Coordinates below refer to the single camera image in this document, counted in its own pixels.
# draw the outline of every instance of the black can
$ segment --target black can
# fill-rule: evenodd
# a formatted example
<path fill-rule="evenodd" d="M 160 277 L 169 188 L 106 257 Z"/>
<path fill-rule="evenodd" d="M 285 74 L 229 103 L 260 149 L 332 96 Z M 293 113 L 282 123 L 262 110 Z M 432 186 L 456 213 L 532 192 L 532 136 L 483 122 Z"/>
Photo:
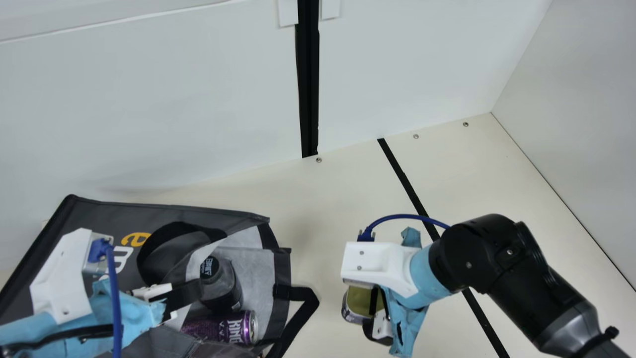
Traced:
<path fill-rule="evenodd" d="M 201 263 L 201 303 L 215 315 L 239 311 L 243 305 L 243 292 L 232 262 L 213 255 Z"/>

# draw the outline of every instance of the black vertical strip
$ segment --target black vertical strip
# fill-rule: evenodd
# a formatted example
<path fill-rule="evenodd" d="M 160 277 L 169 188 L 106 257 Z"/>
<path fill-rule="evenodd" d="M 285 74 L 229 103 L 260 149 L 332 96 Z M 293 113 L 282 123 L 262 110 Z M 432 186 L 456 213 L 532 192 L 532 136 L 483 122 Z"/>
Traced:
<path fill-rule="evenodd" d="M 426 217 L 429 216 L 428 213 L 426 213 L 426 209 L 424 209 L 424 205 L 422 205 L 422 202 L 417 197 L 417 194 L 415 193 L 415 189 L 413 189 L 411 182 L 409 182 L 408 178 L 406 177 L 406 174 L 404 173 L 402 168 L 400 168 L 398 160 L 393 155 L 393 152 L 391 152 L 391 148 L 389 148 L 387 141 L 384 140 L 384 138 L 380 138 L 378 140 L 378 143 L 380 144 L 380 147 L 382 148 L 384 155 L 386 155 L 387 159 L 389 160 L 389 163 L 391 164 L 393 171 L 395 171 L 397 177 L 399 178 L 400 183 L 402 183 L 402 186 L 404 187 L 404 190 L 408 194 L 409 199 L 411 199 L 411 203 L 413 203 L 413 206 L 415 207 L 415 210 L 417 211 L 418 215 L 423 215 Z M 426 231 L 428 231 L 433 241 L 439 240 L 439 233 L 432 224 L 424 223 L 424 227 L 426 228 Z M 500 358 L 510 358 L 510 356 L 506 352 L 506 349 L 504 348 L 504 345 L 501 344 L 501 341 L 499 340 L 497 333 L 490 325 L 490 322 L 488 321 L 486 314 L 483 312 L 483 310 L 479 306 L 479 303 L 475 299 L 473 292 L 470 291 L 470 289 L 465 289 L 462 291 L 462 294 L 464 295 L 464 298 L 466 298 L 466 302 L 468 302 L 468 305 L 471 307 L 471 310 L 475 314 L 475 317 L 477 318 L 477 321 L 481 325 L 483 332 L 486 334 L 486 337 L 488 337 L 488 340 L 490 340 L 490 344 L 492 344 L 492 348 L 494 348 L 495 352 L 497 352 L 497 355 Z"/>
<path fill-rule="evenodd" d="M 296 72 L 303 158 L 318 154 L 319 0 L 298 0 Z"/>

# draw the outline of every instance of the white bracket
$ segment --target white bracket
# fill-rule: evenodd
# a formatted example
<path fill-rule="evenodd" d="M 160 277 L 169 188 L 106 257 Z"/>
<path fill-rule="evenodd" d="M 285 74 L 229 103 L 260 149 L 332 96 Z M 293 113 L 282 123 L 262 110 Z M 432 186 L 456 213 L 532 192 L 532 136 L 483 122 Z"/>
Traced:
<path fill-rule="evenodd" d="M 348 242 L 340 275 L 349 285 L 381 285 L 409 298 L 418 292 L 410 264 L 420 250 L 396 243 Z"/>
<path fill-rule="evenodd" d="M 393 331 L 391 330 L 391 322 L 387 318 L 387 311 L 381 310 L 375 313 L 373 318 L 373 330 L 371 336 L 376 340 L 381 340 L 386 337 L 393 337 Z"/>
<path fill-rule="evenodd" d="M 298 23 L 298 0 L 278 0 L 279 25 L 292 26 Z"/>
<path fill-rule="evenodd" d="M 341 7 L 342 0 L 322 0 L 321 20 L 329 20 L 331 18 L 340 17 Z"/>
<path fill-rule="evenodd" d="M 93 312 L 82 270 L 87 268 L 91 243 L 101 238 L 111 242 L 113 239 L 88 229 L 77 229 L 62 236 L 29 286 L 34 315 L 47 312 L 57 324 L 63 324 Z M 89 271 L 98 272 L 99 265 Z"/>

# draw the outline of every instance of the blue connector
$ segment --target blue connector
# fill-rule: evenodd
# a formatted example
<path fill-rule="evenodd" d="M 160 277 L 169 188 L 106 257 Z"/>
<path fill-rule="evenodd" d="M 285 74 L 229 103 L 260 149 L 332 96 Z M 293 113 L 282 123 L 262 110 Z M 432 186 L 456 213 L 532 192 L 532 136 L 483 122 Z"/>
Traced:
<path fill-rule="evenodd" d="M 107 239 L 95 240 L 88 249 L 88 262 L 99 262 L 106 257 L 108 248 L 112 247 Z"/>

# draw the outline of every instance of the white wall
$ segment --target white wall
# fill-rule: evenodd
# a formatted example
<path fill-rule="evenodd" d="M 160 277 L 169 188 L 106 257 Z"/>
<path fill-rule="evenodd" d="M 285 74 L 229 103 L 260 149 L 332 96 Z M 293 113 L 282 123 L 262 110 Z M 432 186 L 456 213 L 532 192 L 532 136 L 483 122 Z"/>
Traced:
<path fill-rule="evenodd" d="M 343 0 L 320 23 L 319 150 L 490 112 L 551 0 Z"/>
<path fill-rule="evenodd" d="M 2 0 L 0 40 L 226 1 L 229 0 Z"/>
<path fill-rule="evenodd" d="M 0 43 L 0 83 L 0 270 L 67 194 L 118 200 L 301 155 L 275 0 Z"/>
<path fill-rule="evenodd" d="M 554 0 L 493 110 L 632 285 L 634 18 L 633 1 Z"/>

